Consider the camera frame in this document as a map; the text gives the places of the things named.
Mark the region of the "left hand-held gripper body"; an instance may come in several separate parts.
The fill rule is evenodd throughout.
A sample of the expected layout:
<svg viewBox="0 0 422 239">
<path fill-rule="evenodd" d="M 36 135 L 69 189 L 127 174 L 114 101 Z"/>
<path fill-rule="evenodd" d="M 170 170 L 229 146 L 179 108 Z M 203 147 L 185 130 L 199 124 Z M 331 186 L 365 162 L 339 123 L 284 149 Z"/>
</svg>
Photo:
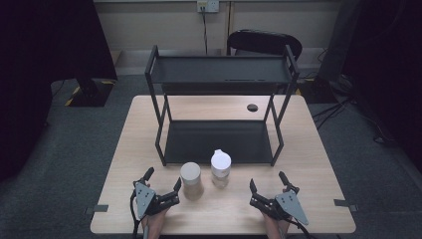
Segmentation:
<svg viewBox="0 0 422 239">
<path fill-rule="evenodd" d="M 153 189 L 141 182 L 134 184 L 134 198 L 136 202 L 135 219 L 141 219 L 145 215 L 155 215 L 180 202 L 178 193 L 173 192 L 173 190 L 164 195 L 158 195 Z"/>
</svg>

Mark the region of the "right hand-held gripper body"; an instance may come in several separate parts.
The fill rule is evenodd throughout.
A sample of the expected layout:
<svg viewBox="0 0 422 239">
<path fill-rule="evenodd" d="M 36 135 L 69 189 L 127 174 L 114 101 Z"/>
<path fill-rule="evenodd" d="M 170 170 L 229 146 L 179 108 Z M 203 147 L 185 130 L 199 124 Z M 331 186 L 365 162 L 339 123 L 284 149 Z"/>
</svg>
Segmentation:
<svg viewBox="0 0 422 239">
<path fill-rule="evenodd" d="M 273 199 L 255 192 L 252 194 L 250 205 L 278 221 L 293 217 L 300 223 L 309 224 L 297 194 L 292 190 L 278 194 Z"/>
</svg>

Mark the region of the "glass jar with beige lid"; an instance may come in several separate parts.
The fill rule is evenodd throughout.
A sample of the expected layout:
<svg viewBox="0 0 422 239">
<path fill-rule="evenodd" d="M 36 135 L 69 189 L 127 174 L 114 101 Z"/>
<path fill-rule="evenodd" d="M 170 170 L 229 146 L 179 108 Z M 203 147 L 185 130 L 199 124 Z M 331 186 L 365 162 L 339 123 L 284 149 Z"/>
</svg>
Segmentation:
<svg viewBox="0 0 422 239">
<path fill-rule="evenodd" d="M 185 197 L 189 200 L 199 199 L 204 192 L 200 166 L 195 162 L 186 162 L 180 168 L 180 176 Z"/>
</svg>

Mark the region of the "glass jar with white spout lid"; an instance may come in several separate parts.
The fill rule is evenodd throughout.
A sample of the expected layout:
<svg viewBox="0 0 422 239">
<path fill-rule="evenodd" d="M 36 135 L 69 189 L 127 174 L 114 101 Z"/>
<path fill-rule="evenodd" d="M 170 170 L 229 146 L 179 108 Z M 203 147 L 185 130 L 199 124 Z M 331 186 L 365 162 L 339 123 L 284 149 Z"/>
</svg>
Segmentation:
<svg viewBox="0 0 422 239">
<path fill-rule="evenodd" d="M 211 157 L 212 182 L 219 188 L 229 182 L 231 156 L 222 149 L 216 149 Z"/>
</svg>

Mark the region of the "black metal two-tier rack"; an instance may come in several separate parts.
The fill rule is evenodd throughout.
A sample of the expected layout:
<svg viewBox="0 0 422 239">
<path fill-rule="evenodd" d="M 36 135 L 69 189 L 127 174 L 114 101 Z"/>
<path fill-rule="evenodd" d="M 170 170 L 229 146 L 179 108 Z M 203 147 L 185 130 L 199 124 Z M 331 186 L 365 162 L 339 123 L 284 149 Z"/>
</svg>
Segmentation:
<svg viewBox="0 0 422 239">
<path fill-rule="evenodd" d="M 153 47 L 144 72 L 158 121 L 161 163 L 206 163 L 221 149 L 234 163 L 275 165 L 284 147 L 280 125 L 297 86 L 290 47 L 281 56 L 161 56 Z M 267 96 L 260 119 L 175 119 L 170 96 Z"/>
</svg>

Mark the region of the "person's right hand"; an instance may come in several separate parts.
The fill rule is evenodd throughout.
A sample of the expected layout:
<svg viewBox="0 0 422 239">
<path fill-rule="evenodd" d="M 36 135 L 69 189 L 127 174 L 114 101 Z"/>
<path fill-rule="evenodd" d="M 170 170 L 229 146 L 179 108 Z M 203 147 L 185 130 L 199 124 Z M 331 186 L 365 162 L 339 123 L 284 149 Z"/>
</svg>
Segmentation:
<svg viewBox="0 0 422 239">
<path fill-rule="evenodd" d="M 290 227 L 289 222 L 277 221 L 266 214 L 263 215 L 263 218 L 268 239 L 286 239 Z"/>
</svg>

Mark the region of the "person's left hand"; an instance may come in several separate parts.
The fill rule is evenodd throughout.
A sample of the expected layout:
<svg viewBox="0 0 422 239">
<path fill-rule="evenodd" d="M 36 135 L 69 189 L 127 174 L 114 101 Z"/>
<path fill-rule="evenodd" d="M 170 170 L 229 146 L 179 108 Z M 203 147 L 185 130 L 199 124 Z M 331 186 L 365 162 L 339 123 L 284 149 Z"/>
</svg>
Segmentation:
<svg viewBox="0 0 422 239">
<path fill-rule="evenodd" d="M 168 209 L 141 220 L 143 239 L 159 239 Z"/>
</svg>

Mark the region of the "black stand base yellow tape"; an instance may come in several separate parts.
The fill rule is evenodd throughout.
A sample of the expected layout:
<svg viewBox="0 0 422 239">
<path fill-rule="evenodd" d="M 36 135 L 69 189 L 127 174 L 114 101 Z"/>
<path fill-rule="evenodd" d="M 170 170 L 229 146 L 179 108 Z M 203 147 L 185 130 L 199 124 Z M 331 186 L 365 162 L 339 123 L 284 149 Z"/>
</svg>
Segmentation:
<svg viewBox="0 0 422 239">
<path fill-rule="evenodd" d="M 103 107 L 114 86 L 114 81 L 77 79 L 78 86 L 66 101 L 66 107 Z"/>
</svg>

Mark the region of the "black chair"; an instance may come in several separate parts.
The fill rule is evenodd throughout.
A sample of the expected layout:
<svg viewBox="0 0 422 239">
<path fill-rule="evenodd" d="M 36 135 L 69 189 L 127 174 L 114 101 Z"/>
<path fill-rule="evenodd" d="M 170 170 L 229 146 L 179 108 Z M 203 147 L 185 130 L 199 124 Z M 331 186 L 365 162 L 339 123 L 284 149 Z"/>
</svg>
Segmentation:
<svg viewBox="0 0 422 239">
<path fill-rule="evenodd" d="M 290 46 L 297 60 L 303 51 L 303 45 L 297 38 L 288 34 L 243 29 L 229 35 L 226 54 L 230 56 L 239 55 L 241 52 L 253 52 L 283 55 L 286 45 Z"/>
</svg>

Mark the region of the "dark curtain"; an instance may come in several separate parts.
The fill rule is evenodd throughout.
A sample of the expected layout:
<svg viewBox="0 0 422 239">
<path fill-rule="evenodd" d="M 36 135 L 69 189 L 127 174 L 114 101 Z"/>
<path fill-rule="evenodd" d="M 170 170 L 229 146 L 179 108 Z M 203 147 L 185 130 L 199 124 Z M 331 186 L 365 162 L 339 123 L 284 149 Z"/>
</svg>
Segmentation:
<svg viewBox="0 0 422 239">
<path fill-rule="evenodd" d="M 51 83 L 115 78 L 94 0 L 0 0 L 0 182 L 41 135 Z"/>
<path fill-rule="evenodd" d="M 344 70 L 422 167 L 422 0 L 363 0 Z"/>
</svg>

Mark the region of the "grey metal table bracket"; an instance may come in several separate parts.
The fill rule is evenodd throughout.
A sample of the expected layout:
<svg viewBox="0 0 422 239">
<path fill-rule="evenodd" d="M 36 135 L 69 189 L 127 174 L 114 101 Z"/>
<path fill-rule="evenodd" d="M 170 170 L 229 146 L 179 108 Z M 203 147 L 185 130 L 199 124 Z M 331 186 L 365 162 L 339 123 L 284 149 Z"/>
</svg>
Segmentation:
<svg viewBox="0 0 422 239">
<path fill-rule="evenodd" d="M 347 207 L 350 212 L 358 211 L 358 206 L 356 204 L 350 204 L 345 199 L 334 199 L 334 205 L 338 207 Z"/>
<path fill-rule="evenodd" d="M 108 205 L 107 204 L 99 204 L 99 205 L 94 205 L 92 207 L 87 207 L 85 209 L 85 213 L 87 215 L 93 215 L 96 212 L 107 212 L 108 210 Z"/>
</svg>

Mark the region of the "white wall socket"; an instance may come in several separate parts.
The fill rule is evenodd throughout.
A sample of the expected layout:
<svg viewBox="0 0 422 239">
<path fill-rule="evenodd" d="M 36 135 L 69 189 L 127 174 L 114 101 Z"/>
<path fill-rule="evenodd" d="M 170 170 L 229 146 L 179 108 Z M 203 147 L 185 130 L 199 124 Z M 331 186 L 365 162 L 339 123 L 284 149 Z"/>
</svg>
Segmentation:
<svg viewBox="0 0 422 239">
<path fill-rule="evenodd" d="M 219 0 L 198 0 L 197 11 L 199 13 L 218 13 Z"/>
</svg>

